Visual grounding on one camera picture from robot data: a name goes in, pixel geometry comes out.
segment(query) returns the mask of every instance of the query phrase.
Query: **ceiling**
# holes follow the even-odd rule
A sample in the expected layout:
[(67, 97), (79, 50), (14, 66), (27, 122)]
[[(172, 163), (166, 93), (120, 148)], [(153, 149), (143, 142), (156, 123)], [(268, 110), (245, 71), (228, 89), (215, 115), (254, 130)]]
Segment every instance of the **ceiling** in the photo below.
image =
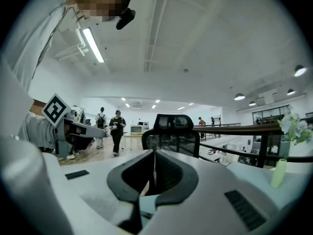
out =
[[(87, 87), (95, 77), (105, 81), (116, 79), (114, 74), (132, 74), (127, 76), (128, 91), (134, 91), (129, 96), (153, 98), (136, 93), (140, 81), (134, 74), (151, 79), (163, 74), (173, 81), (171, 77), (186, 73), (187, 81), (194, 84), (188, 90), (194, 90), (195, 98), (184, 101), (244, 109), (260, 93), (277, 89), (274, 99), (282, 101), (289, 88), (299, 96), (313, 81), (313, 69), (305, 76), (293, 77), (296, 65), (313, 67), (312, 52), (277, 0), (132, 0), (130, 8), (136, 11), (136, 18), (121, 31), (115, 29), (116, 20), (80, 22), (81, 29), (91, 28), (105, 63), (98, 63), (91, 50), (60, 62), (89, 79)], [(63, 31), (55, 34), (50, 56), (79, 42), (75, 32), (64, 30), (75, 29), (75, 21), (62, 23)], [(199, 93), (204, 85), (214, 93)], [(239, 92), (247, 98), (230, 104)], [(159, 94), (162, 99), (175, 100), (166, 91)]]
[(143, 111), (151, 111), (151, 112), (169, 112), (169, 113), (183, 113), (186, 110), (194, 109), (199, 104), (189, 105), (189, 103), (184, 102), (173, 102), (173, 101), (160, 101), (156, 103), (156, 100), (152, 99), (140, 99), (140, 98), (126, 98), (126, 101), (123, 101), (120, 97), (105, 97), (106, 102), (114, 105), (115, 107), (119, 107), (119, 109), (133, 109), (133, 110), (143, 110)]

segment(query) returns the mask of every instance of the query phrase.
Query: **flower vase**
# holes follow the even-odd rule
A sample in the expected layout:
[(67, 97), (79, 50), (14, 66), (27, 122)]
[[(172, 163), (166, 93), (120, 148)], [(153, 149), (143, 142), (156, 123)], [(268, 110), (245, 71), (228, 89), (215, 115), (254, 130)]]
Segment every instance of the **flower vase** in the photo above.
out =
[(273, 173), (272, 181), (270, 186), (273, 188), (278, 188), (282, 184), (285, 173), (286, 173), (287, 159), (280, 159), (276, 165)]

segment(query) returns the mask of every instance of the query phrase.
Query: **chair backrest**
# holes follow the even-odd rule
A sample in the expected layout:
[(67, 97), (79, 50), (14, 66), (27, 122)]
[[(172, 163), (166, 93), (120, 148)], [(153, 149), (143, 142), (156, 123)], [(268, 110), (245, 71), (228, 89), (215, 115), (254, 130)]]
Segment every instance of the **chair backrest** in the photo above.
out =
[(142, 135), (144, 150), (164, 149), (198, 158), (199, 144), (199, 134), (186, 115), (158, 114), (154, 128)]

